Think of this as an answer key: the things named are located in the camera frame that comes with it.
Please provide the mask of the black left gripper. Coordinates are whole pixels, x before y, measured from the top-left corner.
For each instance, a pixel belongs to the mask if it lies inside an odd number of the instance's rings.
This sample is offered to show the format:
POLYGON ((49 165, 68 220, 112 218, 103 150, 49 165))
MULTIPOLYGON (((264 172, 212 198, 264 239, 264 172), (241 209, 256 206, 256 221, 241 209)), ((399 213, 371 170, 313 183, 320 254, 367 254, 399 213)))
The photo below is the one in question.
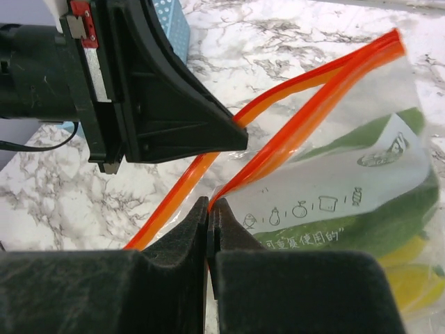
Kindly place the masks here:
MULTIPOLYGON (((89 161, 115 174, 124 145, 95 1, 47 1, 58 26, 1 24, 1 118, 72 122, 89 161)), ((151 1, 107 1, 126 160, 244 150, 248 133, 174 53, 151 1)))

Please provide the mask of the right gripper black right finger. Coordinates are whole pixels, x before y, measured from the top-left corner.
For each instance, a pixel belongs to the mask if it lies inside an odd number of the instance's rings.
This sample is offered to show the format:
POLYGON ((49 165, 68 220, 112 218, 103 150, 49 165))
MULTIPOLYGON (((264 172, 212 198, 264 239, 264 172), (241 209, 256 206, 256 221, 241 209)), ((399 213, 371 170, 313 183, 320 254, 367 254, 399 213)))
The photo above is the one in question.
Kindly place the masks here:
POLYGON ((226 200, 207 258, 221 333, 404 333, 381 266, 357 251, 266 250, 226 200))

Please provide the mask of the green fake lettuce leaf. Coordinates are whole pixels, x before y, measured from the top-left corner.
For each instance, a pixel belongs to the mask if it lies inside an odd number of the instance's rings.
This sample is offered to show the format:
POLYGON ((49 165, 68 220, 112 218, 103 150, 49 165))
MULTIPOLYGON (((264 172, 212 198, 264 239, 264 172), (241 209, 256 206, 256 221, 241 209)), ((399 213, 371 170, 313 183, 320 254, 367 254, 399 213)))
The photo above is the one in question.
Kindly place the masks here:
POLYGON ((416 108, 383 116, 298 157, 329 168, 317 197, 319 217, 256 234, 271 249, 356 250, 382 257, 433 218, 439 181, 420 140, 416 108))

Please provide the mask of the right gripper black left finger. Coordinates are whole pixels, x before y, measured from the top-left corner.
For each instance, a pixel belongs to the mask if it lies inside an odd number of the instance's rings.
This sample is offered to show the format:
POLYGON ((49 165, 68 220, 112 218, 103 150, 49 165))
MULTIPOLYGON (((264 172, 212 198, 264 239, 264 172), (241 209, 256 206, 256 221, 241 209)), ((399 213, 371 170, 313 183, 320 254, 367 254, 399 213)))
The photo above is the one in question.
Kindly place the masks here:
POLYGON ((1 254, 2 333, 202 333, 208 200, 145 250, 1 254))

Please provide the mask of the clear zip bag orange seal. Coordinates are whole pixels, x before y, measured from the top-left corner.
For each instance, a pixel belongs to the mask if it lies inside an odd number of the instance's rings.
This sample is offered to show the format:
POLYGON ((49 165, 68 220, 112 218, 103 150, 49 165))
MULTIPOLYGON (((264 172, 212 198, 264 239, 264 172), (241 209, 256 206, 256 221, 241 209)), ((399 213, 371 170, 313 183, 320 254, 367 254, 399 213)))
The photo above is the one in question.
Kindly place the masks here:
POLYGON ((311 97, 207 205, 221 333, 443 333, 444 220, 400 33, 260 95, 311 97))

